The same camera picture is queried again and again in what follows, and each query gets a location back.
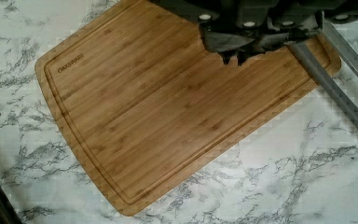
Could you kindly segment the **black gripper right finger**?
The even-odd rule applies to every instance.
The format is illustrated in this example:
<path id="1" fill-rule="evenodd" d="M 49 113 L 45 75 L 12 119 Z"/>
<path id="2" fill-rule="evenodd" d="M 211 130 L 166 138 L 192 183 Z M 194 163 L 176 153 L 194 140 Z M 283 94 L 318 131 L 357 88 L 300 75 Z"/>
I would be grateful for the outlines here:
<path id="1" fill-rule="evenodd" d="M 249 58 L 259 54 L 281 49 L 288 45 L 301 43 L 319 34 L 316 30 L 289 29 L 276 34 L 265 34 L 258 37 L 255 41 L 237 50 L 238 66 L 243 65 Z"/>

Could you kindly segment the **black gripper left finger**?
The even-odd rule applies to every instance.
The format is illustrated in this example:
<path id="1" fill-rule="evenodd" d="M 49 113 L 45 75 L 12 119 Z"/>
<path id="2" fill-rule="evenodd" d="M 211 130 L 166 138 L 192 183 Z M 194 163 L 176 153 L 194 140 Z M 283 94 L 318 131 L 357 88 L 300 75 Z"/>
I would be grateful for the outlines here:
<path id="1" fill-rule="evenodd" d="M 217 53 L 222 58 L 223 64 L 229 64 L 231 58 L 236 56 L 238 65 L 242 65 L 251 57 L 249 45 L 255 41 L 251 37 L 219 33 L 202 26 L 200 38 L 203 47 L 211 53 Z"/>

